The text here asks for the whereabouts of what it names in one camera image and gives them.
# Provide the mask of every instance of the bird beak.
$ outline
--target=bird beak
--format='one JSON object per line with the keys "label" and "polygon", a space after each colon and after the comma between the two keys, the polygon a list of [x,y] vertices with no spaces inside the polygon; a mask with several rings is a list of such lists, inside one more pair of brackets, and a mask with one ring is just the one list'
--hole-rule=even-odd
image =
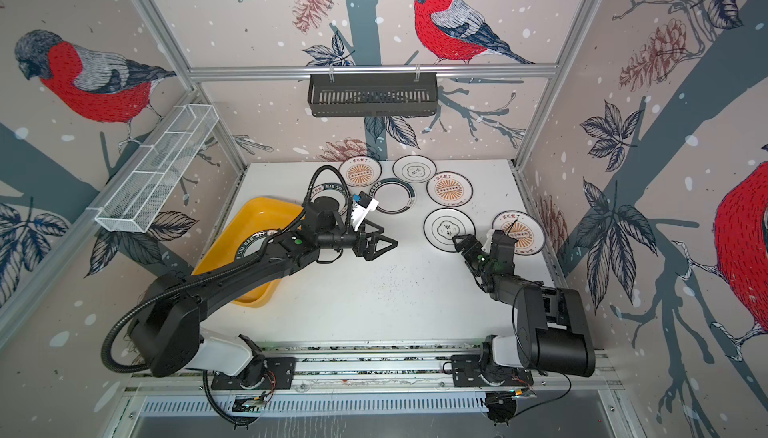
{"label": "bird beak", "polygon": [[32,72],[29,70],[29,63],[25,63],[24,61],[20,62],[18,64],[18,69],[22,70],[22,74],[24,74],[24,77],[29,81],[29,78],[32,77]]}

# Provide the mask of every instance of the red-breasted bird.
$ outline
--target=red-breasted bird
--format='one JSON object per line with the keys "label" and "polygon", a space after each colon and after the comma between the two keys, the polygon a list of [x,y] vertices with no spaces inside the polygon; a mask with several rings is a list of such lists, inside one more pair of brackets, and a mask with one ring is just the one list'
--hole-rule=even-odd
{"label": "red-breasted bird", "polygon": [[518,63],[531,61],[516,55],[485,23],[485,18],[464,0],[416,0],[416,35],[424,46],[444,59],[469,60],[482,54],[501,54]]}
{"label": "red-breasted bird", "polygon": [[717,207],[714,233],[716,266],[693,261],[684,243],[672,243],[683,249],[688,260],[683,279],[690,278],[692,267],[719,276],[752,314],[754,326],[740,338],[728,333],[722,324],[711,323],[734,342],[736,354],[730,358],[741,361],[744,342],[768,334],[768,161],[725,195]]}
{"label": "red-breasted bird", "polygon": [[149,97],[161,80],[176,76],[120,54],[82,48],[42,29],[22,36],[15,54],[25,78],[40,78],[75,113],[92,121],[125,123],[128,139],[118,149],[129,141],[138,143],[130,136],[130,120],[145,107],[152,109]]}

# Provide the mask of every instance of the white table surface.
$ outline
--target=white table surface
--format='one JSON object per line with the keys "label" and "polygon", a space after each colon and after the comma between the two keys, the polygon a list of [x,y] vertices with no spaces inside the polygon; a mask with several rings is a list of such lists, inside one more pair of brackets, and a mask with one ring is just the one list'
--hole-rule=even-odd
{"label": "white table surface", "polygon": [[[381,178],[392,177],[393,161],[382,162]],[[459,207],[475,223],[480,241],[502,211],[524,204],[507,161],[437,161],[438,171],[456,171],[473,185],[470,202]],[[227,217],[249,200],[268,196],[301,203],[319,163],[253,163]],[[324,171],[317,183],[338,182]],[[366,262],[346,250],[334,264],[311,264],[285,277],[261,308],[229,303],[203,322],[221,333],[245,334],[259,342],[423,342],[478,340],[512,332],[512,309],[475,285],[458,253],[434,248],[425,238],[426,216],[442,207],[414,184],[416,203],[405,213],[370,213],[398,247]],[[322,251],[323,259],[335,253]],[[515,256],[515,274],[553,286],[541,253]]]}

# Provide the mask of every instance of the white wire basket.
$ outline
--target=white wire basket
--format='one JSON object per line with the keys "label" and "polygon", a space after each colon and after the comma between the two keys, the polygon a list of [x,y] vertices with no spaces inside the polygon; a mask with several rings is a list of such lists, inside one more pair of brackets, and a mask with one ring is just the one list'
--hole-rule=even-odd
{"label": "white wire basket", "polygon": [[145,233],[219,120],[208,104],[178,106],[176,111],[160,138],[142,145],[149,152],[96,216],[104,229]]}

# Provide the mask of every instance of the white plate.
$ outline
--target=white plate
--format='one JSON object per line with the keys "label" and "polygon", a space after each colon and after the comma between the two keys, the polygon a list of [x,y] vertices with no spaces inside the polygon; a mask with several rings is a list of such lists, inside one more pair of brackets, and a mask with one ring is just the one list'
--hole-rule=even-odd
{"label": "white plate", "polygon": [[396,177],[388,177],[374,184],[370,195],[379,201],[376,211],[384,214],[403,213],[416,202],[413,186]]}
{"label": "white plate", "polygon": [[459,173],[441,171],[427,183],[427,193],[438,204],[458,207],[472,199],[472,183]]}
{"label": "white plate", "polygon": [[392,164],[395,176],[408,183],[425,183],[437,172],[436,164],[426,156],[403,156]]}
{"label": "white plate", "polygon": [[235,251],[235,260],[240,260],[249,254],[259,251],[261,249],[261,243],[264,241],[264,238],[272,236],[274,233],[277,233],[277,230],[259,231],[258,233],[254,233],[248,236],[243,244],[237,247],[237,251]]}
{"label": "white plate", "polygon": [[366,187],[382,175],[382,165],[372,157],[355,156],[341,163],[339,171],[351,187]]}
{"label": "white plate", "polygon": [[504,211],[499,213],[491,224],[494,230],[503,230],[507,236],[517,239],[514,254],[536,254],[544,248],[547,235],[538,221],[520,211]]}
{"label": "white plate", "polygon": [[316,197],[328,196],[339,202],[339,214],[344,215],[346,212],[346,195],[344,194],[344,185],[341,183],[323,183],[318,184],[312,188],[312,197],[310,201],[314,201]]}
{"label": "white plate", "polygon": [[475,234],[475,224],[459,210],[441,208],[424,220],[424,236],[438,250],[455,253],[453,237],[464,234]]}

